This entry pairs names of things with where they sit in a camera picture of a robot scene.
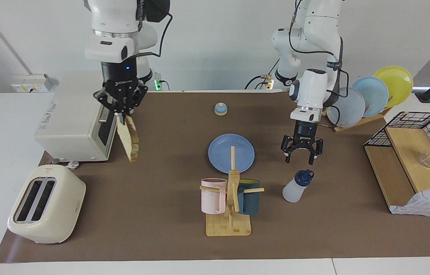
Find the mug handle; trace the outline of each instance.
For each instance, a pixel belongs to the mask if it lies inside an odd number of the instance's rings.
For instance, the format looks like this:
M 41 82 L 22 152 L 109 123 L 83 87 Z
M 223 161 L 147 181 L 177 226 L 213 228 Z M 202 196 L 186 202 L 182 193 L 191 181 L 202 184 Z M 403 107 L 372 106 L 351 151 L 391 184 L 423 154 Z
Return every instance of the mug handle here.
M 222 211 L 221 211 L 222 205 L 225 205 L 225 188 L 220 187 L 220 186 L 217 186 L 217 188 L 220 190 L 220 196 L 218 197 L 220 199 L 220 203 L 218 205 L 218 209 L 215 209 L 215 211 L 218 214 L 221 214 L 222 213 Z

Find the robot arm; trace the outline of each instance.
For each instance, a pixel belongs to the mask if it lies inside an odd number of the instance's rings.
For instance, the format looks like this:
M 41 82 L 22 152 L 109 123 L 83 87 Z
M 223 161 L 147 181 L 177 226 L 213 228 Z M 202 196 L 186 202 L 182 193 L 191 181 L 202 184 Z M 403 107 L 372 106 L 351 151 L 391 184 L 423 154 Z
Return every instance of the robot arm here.
M 296 120 L 295 133 L 292 137 L 285 136 L 281 145 L 286 162 L 295 149 L 309 150 L 309 164 L 323 151 L 323 140 L 316 139 L 315 134 L 324 106 L 335 103 L 339 92 L 343 45 L 338 33 L 341 5 L 342 0 L 301 0 L 290 28 L 278 29 L 272 37 L 281 57 L 276 79 L 290 86 L 290 98 L 296 102 L 290 115 Z M 307 69 L 297 79 L 301 63 L 297 55 L 301 53 L 327 54 L 327 69 Z
M 159 22 L 169 12 L 170 0 L 84 0 L 91 11 L 93 35 L 86 58 L 101 61 L 103 88 L 94 97 L 121 121 L 140 105 L 147 86 L 140 71 L 152 74 L 145 54 L 139 51 L 157 43 L 157 33 L 143 21 Z

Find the brown table surface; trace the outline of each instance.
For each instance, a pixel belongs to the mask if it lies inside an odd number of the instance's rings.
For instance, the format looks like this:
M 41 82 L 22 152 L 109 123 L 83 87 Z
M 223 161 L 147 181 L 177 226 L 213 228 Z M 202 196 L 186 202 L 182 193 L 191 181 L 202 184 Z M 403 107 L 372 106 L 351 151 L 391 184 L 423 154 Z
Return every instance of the brown table surface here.
M 225 116 L 213 112 L 220 101 Z M 430 256 L 430 217 L 389 213 L 363 149 L 384 120 L 340 133 L 319 127 L 325 144 L 315 164 L 303 150 L 286 164 L 280 146 L 293 133 L 294 107 L 286 93 L 148 94 L 133 116 L 139 161 L 128 162 L 116 137 L 108 162 L 74 170 L 87 189 L 69 239 L 36 244 L 7 231 L 0 263 Z M 253 144 L 255 162 L 241 176 L 266 189 L 247 237 L 205 235 L 198 186 L 226 177 L 207 157 L 226 133 Z M 283 187 L 308 168 L 315 177 L 301 201 L 286 202 Z

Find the light blue plate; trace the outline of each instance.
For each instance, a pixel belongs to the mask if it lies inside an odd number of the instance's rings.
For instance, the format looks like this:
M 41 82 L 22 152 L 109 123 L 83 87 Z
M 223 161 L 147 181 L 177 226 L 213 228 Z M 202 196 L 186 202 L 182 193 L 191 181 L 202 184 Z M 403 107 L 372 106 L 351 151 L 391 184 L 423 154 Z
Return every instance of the light blue plate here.
M 244 172 L 252 165 L 255 158 L 254 147 L 243 136 L 238 134 L 222 134 L 214 139 L 208 148 L 208 158 L 219 171 L 228 174 L 232 161 L 230 148 L 235 146 L 235 168 Z
M 366 108 L 363 117 L 371 117 L 381 113 L 388 104 L 388 87 L 382 80 L 374 76 L 358 79 L 352 86 L 364 97 Z

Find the wire basket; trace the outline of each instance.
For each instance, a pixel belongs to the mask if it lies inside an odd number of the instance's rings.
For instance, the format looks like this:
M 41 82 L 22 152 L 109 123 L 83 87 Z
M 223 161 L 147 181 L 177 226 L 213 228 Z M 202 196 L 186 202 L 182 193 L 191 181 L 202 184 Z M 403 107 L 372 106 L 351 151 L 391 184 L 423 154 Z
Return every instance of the wire basket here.
M 392 147 L 386 127 L 424 129 L 430 139 L 430 113 L 401 112 L 377 132 L 364 146 Z

